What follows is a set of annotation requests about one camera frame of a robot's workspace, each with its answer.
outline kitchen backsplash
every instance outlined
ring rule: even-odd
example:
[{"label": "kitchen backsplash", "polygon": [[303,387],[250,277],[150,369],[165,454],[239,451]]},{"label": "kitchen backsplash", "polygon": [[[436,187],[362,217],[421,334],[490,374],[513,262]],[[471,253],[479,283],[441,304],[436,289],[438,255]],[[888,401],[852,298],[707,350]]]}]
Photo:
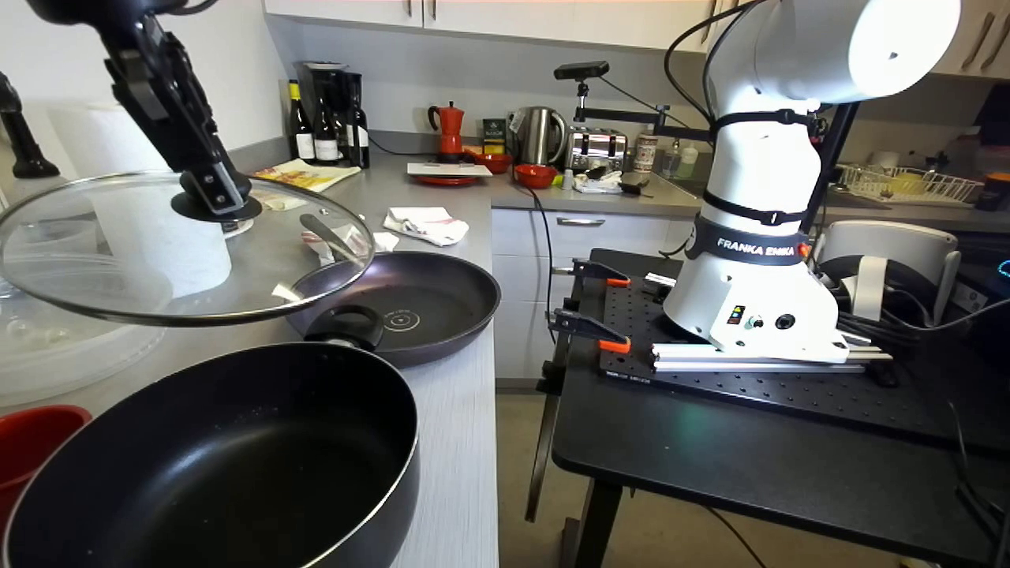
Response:
[{"label": "kitchen backsplash", "polygon": [[[570,116],[573,82],[554,82],[553,70],[578,62],[609,62],[605,80],[615,85],[652,106],[671,101],[671,89],[664,80],[664,53],[652,51],[294,19],[273,19],[270,31],[286,70],[295,62],[335,62],[362,74],[369,123],[391,134],[426,134],[422,110],[444,101],[467,110],[464,137],[477,134],[479,116],[505,116],[526,106],[549,106]],[[699,76],[699,56],[675,56],[675,74]],[[866,162],[875,148],[933,156],[976,119],[984,91],[987,82],[929,76],[891,101],[869,101],[841,159]],[[590,106],[643,110],[604,82],[590,82]],[[686,106],[671,101],[671,114],[697,127],[697,114]]]}]

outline faucet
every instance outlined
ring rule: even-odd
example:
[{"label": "faucet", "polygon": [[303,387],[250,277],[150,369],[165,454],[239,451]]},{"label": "faucet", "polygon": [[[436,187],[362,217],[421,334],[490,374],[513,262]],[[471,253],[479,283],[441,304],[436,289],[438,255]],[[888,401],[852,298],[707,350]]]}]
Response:
[{"label": "faucet", "polygon": [[21,97],[13,82],[0,74],[0,119],[13,148],[13,176],[61,176],[61,171],[40,156],[33,137],[21,116]]}]

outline black frying pan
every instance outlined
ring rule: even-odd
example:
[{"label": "black frying pan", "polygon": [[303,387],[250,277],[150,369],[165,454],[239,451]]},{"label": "black frying pan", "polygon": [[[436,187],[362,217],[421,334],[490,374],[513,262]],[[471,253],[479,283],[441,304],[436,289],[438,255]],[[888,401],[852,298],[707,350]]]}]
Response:
[{"label": "black frying pan", "polygon": [[409,368],[459,350],[503,301],[479,265],[436,253],[381,253],[347,291],[286,322],[310,342],[345,337]]},{"label": "black frying pan", "polygon": [[377,356],[230,353],[73,437],[16,506],[10,568],[385,568],[416,506],[416,408]]}]

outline white cabinet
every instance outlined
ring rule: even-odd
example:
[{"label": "white cabinet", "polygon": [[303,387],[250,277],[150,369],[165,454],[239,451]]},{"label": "white cabinet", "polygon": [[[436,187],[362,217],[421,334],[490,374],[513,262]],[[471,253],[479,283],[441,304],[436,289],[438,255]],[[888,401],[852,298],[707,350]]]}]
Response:
[{"label": "white cabinet", "polygon": [[495,377],[539,378],[544,361],[553,356],[547,312],[557,311],[570,295],[570,259],[590,259],[590,249],[622,249],[655,255],[692,237],[692,220],[643,217],[643,215],[584,215],[549,211],[553,265],[547,259],[547,232],[539,211],[491,211],[495,277],[503,306],[495,312]]},{"label": "white cabinet", "polygon": [[947,76],[1010,76],[1010,5],[961,0],[957,36],[938,65]]},{"label": "white cabinet", "polygon": [[718,5],[730,0],[266,0],[266,13],[667,51]]}]

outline pan handle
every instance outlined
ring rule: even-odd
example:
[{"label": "pan handle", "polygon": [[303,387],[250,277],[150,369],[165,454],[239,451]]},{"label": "pan handle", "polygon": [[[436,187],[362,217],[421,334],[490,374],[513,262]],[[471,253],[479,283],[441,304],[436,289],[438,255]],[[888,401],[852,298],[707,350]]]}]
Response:
[{"label": "pan handle", "polygon": [[307,342],[345,342],[375,353],[381,342],[381,316],[369,306],[338,306],[313,322]]}]

